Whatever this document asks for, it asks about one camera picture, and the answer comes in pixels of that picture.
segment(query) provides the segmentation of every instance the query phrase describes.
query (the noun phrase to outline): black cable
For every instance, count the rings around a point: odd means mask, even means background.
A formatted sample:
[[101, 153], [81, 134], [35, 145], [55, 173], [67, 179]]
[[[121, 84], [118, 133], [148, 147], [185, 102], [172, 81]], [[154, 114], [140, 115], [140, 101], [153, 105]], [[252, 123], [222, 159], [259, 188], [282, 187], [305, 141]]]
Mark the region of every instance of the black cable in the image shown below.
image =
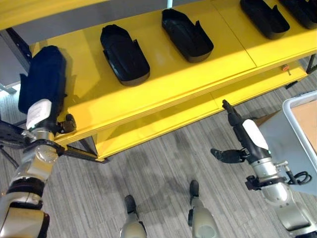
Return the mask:
[[312, 176], [307, 171], [299, 172], [298, 174], [293, 175], [291, 171], [286, 172], [289, 176], [290, 180], [287, 182], [288, 184], [294, 185], [304, 185], [309, 183], [312, 180]]
[[9, 160], [10, 163], [17, 169], [19, 164], [3, 149], [3, 145], [0, 145], [0, 152], [4, 155], [6, 159]]

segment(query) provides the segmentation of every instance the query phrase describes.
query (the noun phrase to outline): silver metal joint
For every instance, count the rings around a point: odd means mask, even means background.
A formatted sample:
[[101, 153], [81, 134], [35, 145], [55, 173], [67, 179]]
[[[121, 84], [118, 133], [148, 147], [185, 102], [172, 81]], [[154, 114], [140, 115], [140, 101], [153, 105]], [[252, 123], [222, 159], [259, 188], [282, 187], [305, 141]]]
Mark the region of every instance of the silver metal joint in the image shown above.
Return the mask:
[[45, 140], [51, 140], [54, 141], [54, 134], [50, 131], [46, 130], [45, 128], [36, 128], [32, 131], [32, 133], [35, 135], [36, 139], [45, 139]]
[[58, 159], [56, 149], [48, 145], [40, 145], [35, 148], [35, 155], [39, 160], [54, 163]]
[[272, 158], [264, 158], [251, 164], [260, 182], [280, 177]]

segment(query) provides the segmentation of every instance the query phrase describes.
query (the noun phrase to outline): black clamp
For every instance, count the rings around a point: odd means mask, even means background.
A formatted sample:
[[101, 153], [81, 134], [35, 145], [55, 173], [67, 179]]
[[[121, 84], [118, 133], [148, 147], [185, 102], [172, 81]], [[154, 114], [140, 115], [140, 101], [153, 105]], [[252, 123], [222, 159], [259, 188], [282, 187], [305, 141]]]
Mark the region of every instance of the black clamp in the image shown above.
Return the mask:
[[46, 140], [46, 139], [38, 139], [38, 140], [30, 143], [29, 145], [27, 145], [25, 147], [23, 153], [25, 153], [27, 151], [30, 151], [31, 149], [33, 149], [34, 147], [39, 146], [39, 145], [47, 145], [47, 146], [50, 146], [50, 147], [54, 148], [56, 150], [56, 153], [57, 153], [58, 156], [63, 155], [63, 153], [65, 151], [64, 147], [62, 147], [61, 145], [55, 143], [54, 141]]
[[279, 182], [285, 182], [285, 177], [273, 178], [265, 182], [260, 182], [259, 178], [256, 178], [254, 175], [248, 176], [247, 181], [245, 182], [248, 190], [261, 190], [261, 187], [272, 185]]

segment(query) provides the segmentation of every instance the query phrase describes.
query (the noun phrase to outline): shelf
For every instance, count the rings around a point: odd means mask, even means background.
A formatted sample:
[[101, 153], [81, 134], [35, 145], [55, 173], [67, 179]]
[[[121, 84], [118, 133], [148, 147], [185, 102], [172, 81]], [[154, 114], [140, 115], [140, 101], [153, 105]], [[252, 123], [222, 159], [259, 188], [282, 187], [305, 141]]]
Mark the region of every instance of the shelf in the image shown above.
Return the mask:
[[0, 0], [0, 30], [106, 0]]
[[[68, 96], [59, 120], [67, 113], [73, 114], [77, 130], [57, 135], [56, 142], [66, 145], [113, 130], [317, 50], [316, 30], [301, 28], [290, 15], [285, 14], [291, 24], [289, 33], [279, 40], [267, 40], [244, 15], [238, 0], [223, 2], [205, 0], [175, 8], [187, 14], [192, 22], [199, 20], [214, 43], [211, 55], [201, 63], [188, 63], [179, 53], [161, 26], [161, 11], [108, 22], [33, 45], [33, 54], [43, 46], [56, 45], [67, 59]], [[151, 67], [145, 83], [126, 87], [115, 77], [100, 43], [102, 28], [108, 24], [123, 27], [132, 39], [138, 40]]]
[[242, 11], [239, 0], [215, 0], [212, 4], [258, 67], [288, 58], [297, 60], [314, 54], [317, 51], [317, 30], [302, 27], [278, 0], [265, 0], [265, 2], [270, 7], [277, 5], [290, 25], [290, 29], [280, 39], [270, 40], [263, 36]]
[[[255, 67], [210, 1], [175, 9], [193, 22], [200, 20], [213, 41], [214, 50], [205, 61], [186, 62], [161, 26], [161, 11], [71, 32], [33, 46], [35, 53], [45, 45], [56, 45], [67, 59], [64, 106], [74, 115], [77, 131], [59, 135], [57, 143], [65, 145], [193, 99]], [[108, 24], [123, 27], [138, 40], [151, 67], [145, 83], [126, 87], [115, 77], [100, 43], [102, 28]]]
[[297, 61], [288, 65], [291, 75], [278, 67], [213, 91], [211, 95], [218, 107], [222, 106], [223, 99], [235, 105], [307, 76]]
[[289, 65], [291, 75], [275, 68], [177, 106], [99, 132], [94, 138], [98, 160], [103, 161], [107, 156], [220, 112], [223, 110], [223, 99], [236, 105], [307, 76], [297, 62]]
[[94, 136], [100, 161], [162, 134], [200, 120], [218, 111], [212, 96], [199, 96], [160, 112], [107, 129]]

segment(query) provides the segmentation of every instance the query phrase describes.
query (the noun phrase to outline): navy blue object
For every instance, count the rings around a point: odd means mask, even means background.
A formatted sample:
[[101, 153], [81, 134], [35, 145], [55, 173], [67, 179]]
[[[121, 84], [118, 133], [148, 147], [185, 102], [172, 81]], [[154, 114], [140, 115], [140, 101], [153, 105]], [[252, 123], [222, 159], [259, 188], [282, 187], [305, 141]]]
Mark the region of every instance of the navy blue object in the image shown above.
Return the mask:
[[135, 86], [150, 76], [150, 66], [137, 40], [117, 26], [108, 25], [100, 36], [104, 54], [120, 83]]
[[317, 0], [279, 0], [307, 29], [317, 28]]
[[66, 60], [56, 46], [43, 47], [31, 60], [28, 76], [21, 74], [19, 110], [27, 114], [29, 108], [41, 99], [52, 102], [49, 118], [36, 127], [58, 131], [57, 117], [62, 110], [65, 96]]
[[162, 26], [188, 62], [205, 60], [213, 50], [213, 43], [199, 21], [194, 25], [183, 13], [174, 9], [162, 12]]
[[277, 5], [271, 9], [263, 0], [241, 0], [240, 5], [256, 27], [269, 39], [282, 37], [290, 28]]

